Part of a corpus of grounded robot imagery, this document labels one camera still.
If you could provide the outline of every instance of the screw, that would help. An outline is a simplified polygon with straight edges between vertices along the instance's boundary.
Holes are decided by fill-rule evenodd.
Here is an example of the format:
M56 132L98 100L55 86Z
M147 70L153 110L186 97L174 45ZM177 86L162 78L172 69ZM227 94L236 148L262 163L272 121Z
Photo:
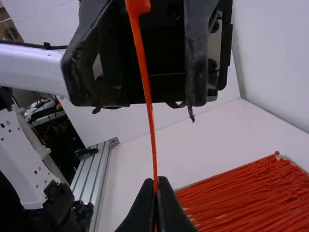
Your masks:
M178 20L181 16L181 10L179 5L170 4L167 8L167 14L171 20Z

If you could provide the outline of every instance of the black plastic housing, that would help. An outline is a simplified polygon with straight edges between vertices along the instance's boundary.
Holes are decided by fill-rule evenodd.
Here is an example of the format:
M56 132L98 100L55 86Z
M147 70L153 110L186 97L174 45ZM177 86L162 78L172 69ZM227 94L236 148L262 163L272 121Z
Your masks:
M226 86L230 64L232 0L152 0L140 27L153 102L203 106ZM61 61L77 106L145 103L124 0L81 0L80 24ZM220 59L209 67L208 42L221 21ZM100 54L102 75L94 76Z

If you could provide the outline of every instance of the pile of cable ties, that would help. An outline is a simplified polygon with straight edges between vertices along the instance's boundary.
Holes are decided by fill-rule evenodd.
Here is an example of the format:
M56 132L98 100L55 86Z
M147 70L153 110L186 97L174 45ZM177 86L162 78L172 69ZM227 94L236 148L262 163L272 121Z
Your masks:
M279 152L176 195L200 232L309 232L309 176Z

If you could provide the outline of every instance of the silver bracket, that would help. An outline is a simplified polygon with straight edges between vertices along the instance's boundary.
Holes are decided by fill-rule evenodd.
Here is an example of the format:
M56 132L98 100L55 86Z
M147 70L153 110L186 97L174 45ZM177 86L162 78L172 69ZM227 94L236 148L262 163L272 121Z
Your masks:
M118 138L117 138L117 137L112 138L112 139L110 140L110 147L111 147L111 150L113 150L118 144L120 144Z

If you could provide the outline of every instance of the white table surface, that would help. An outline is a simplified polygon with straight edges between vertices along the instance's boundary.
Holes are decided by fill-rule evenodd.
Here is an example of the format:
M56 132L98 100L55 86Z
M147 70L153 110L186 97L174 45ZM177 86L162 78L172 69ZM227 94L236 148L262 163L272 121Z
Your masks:
M157 130L158 173L180 188L278 150L309 171L309 134L239 99ZM150 136L112 152L97 231L113 232L152 177Z

